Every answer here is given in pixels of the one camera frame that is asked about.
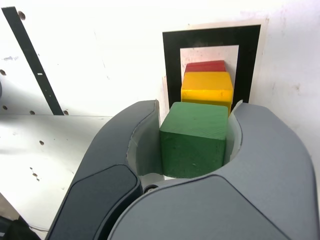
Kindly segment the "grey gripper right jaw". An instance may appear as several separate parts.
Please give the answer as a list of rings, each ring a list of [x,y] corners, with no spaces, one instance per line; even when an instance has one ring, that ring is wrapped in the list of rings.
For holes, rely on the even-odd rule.
[[[234,116],[241,130],[234,159],[144,194],[109,239],[319,239],[315,170],[300,138],[266,107],[242,103]]]

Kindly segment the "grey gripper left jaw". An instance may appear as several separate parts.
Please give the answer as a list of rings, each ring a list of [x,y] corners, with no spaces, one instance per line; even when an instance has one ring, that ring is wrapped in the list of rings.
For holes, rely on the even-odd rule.
[[[105,240],[144,186],[164,178],[159,102],[139,101],[112,117],[89,145],[47,234]]]

